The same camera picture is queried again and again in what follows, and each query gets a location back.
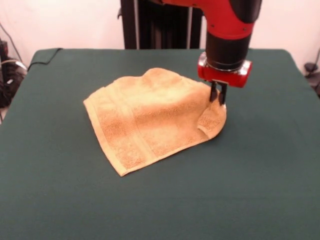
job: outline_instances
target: green tablecloth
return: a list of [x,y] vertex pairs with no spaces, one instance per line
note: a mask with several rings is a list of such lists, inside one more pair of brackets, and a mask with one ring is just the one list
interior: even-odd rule
[[1,240],[319,240],[320,101],[283,50],[249,50],[220,135],[124,177],[83,100],[200,50],[37,52],[0,126]]

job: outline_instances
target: crumpled towel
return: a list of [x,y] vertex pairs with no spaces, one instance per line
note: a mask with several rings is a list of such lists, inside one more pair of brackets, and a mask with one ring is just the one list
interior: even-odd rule
[[124,176],[217,136],[227,109],[209,97],[208,85],[152,68],[116,79],[83,103],[105,156]]

